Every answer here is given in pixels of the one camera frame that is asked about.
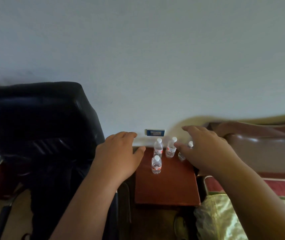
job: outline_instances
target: hand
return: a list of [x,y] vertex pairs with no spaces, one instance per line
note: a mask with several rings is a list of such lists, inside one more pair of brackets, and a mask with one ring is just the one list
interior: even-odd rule
[[216,177],[242,162],[227,141],[215,132],[194,125],[183,126],[182,129],[192,137],[193,149],[179,142],[174,145],[199,170]]
[[143,146],[135,154],[132,153],[132,142],[136,136],[134,132],[119,132],[107,137],[96,148],[90,172],[110,178],[117,184],[116,187],[120,186],[136,171],[146,150]]

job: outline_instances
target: black chair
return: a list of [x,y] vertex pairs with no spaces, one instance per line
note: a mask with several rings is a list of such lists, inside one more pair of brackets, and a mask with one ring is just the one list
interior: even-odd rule
[[[97,114],[80,84],[0,87],[0,156],[31,191],[31,239],[50,237],[88,173],[96,146],[104,140]],[[10,205],[0,214],[0,237]],[[117,194],[103,239],[118,239]]]

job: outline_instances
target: table top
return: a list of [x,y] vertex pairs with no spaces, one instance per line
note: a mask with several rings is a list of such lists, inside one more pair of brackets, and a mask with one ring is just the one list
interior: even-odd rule
[[136,171],[135,203],[167,206],[198,206],[200,198],[193,166],[163,152],[159,174],[151,171],[153,148],[147,148]]

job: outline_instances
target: water bottle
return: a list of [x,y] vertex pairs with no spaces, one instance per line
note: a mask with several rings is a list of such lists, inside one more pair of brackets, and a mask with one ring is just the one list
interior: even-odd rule
[[151,160],[151,170],[154,174],[158,174],[161,172],[161,158],[156,155]]
[[162,142],[161,138],[158,138],[154,143],[154,156],[157,155],[160,158],[162,157],[162,151],[164,148],[164,146],[161,142]]
[[[194,146],[194,143],[193,143],[192,141],[189,141],[188,147],[189,147],[190,149],[192,149],[193,146]],[[178,157],[179,157],[180,161],[183,161],[183,160],[186,159],[186,158],[181,154],[181,152],[178,153]]]
[[173,145],[177,141],[177,137],[172,137],[170,141],[168,141],[168,146],[166,148],[166,157],[172,158],[175,155],[176,147]]

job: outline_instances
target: electrical outlet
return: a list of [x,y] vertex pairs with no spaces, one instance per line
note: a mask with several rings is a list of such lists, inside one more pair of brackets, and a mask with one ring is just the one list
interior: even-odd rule
[[146,129],[147,136],[164,136],[164,129]]

